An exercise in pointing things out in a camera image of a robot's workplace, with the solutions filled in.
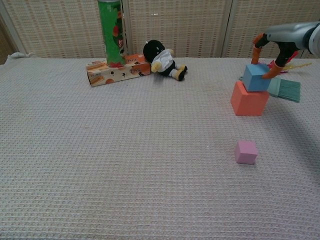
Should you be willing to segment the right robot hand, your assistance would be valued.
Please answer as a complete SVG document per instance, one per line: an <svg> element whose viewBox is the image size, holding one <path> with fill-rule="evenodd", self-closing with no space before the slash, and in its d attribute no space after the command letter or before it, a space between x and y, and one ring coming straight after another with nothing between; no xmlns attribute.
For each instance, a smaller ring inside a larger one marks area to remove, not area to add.
<svg viewBox="0 0 320 240"><path fill-rule="evenodd" d="M307 50L319 57L320 22L286 23L268 27L253 40L252 64L256 65L259 62L262 48L269 42L278 45L279 54L272 68L262 76L263 79L276 77L296 51Z"/></svg>

